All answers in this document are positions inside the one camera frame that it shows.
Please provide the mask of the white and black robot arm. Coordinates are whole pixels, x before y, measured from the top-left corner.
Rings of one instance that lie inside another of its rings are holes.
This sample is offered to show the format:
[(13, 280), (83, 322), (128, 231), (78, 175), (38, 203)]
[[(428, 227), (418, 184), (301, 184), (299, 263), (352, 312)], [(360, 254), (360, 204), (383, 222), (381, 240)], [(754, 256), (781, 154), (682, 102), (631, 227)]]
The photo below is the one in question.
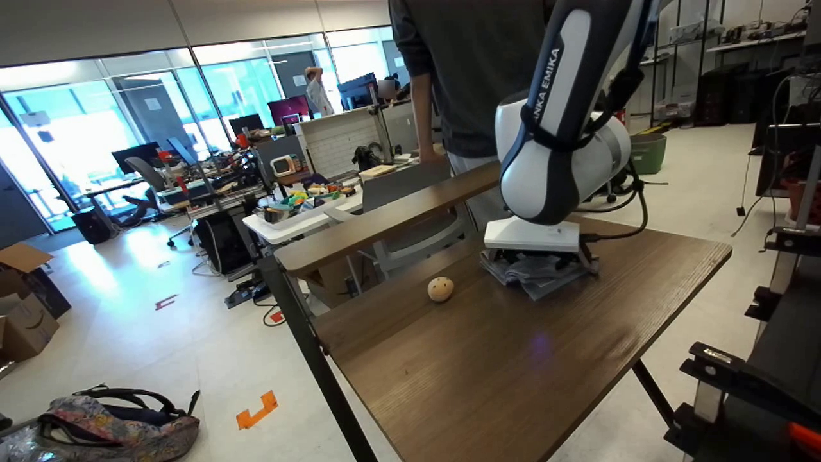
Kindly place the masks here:
[(631, 155), (615, 112), (641, 81), (656, 0), (558, 0), (528, 91), (496, 110), (501, 194), (532, 222), (560, 222)]

